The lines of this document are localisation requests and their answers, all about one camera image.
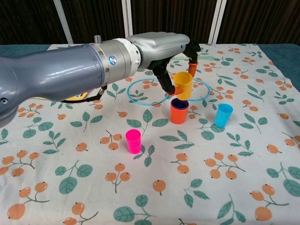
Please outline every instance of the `robotic arm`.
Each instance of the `robotic arm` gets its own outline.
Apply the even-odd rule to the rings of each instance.
[[[149,32],[102,43],[38,52],[18,58],[0,57],[0,127],[16,115],[20,103],[43,97],[62,101],[135,74],[138,68],[153,70],[162,88],[176,94],[166,65],[179,53],[197,62],[200,47],[186,35]]]

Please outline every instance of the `table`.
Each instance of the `table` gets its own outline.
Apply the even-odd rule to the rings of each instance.
[[[170,99],[129,102],[131,82],[154,78],[144,69],[101,102],[21,104],[0,128],[0,224],[298,224],[299,92],[255,44],[201,47],[215,60],[199,61],[195,77],[212,95],[190,102],[183,125],[168,120]],[[160,90],[145,85],[137,98]],[[225,128],[213,124],[219,103],[234,107]],[[132,127],[143,133],[136,156],[124,140]]]

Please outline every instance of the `blue hoop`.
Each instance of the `blue hoop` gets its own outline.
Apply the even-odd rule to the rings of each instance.
[[[134,82],[127,88],[127,97],[128,97],[132,102],[134,102],[134,103],[136,103],[136,104],[139,104],[139,105],[156,105],[156,104],[162,103],[162,102],[164,102],[164,101],[166,101],[166,100],[168,99],[168,97],[169,97],[168,95],[166,95],[164,99],[162,99],[162,100],[160,100],[160,101],[158,101],[158,102],[155,102],[155,103],[141,103],[141,102],[137,102],[136,100],[132,99],[131,96],[129,95],[129,90],[130,90],[130,88],[132,87],[132,85],[134,85],[135,83],[140,82],[140,81],[157,81],[157,82],[158,82],[157,79],[153,79],[153,78],[150,78],[150,79],[149,79],[149,78],[148,78],[148,79],[140,79],[140,80],[134,81]]]
[[[190,99],[188,99],[188,101],[196,102],[196,101],[201,101],[201,100],[207,99],[207,97],[210,95],[210,87],[209,87],[209,85],[208,85],[207,83],[205,83],[204,81],[198,80],[197,78],[195,78],[195,79],[193,79],[193,80],[194,80],[194,81],[197,81],[197,82],[203,83],[203,84],[207,87],[208,93],[207,93],[206,96],[204,96],[204,97],[202,97],[202,98],[190,98]]]

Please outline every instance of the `blue cup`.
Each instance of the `blue cup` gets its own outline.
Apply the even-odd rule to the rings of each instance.
[[[225,127],[229,121],[230,115],[233,112],[233,107],[229,104],[219,104],[215,118],[215,125],[220,128]]]

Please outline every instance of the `dark curtain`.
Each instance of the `dark curtain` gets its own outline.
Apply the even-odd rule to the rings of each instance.
[[[131,0],[133,33],[182,33],[207,43],[217,0]]]
[[[124,38],[121,0],[61,0],[74,43]]]
[[[0,0],[0,45],[66,42],[53,0]]]
[[[227,0],[217,43],[300,45],[300,0]]]

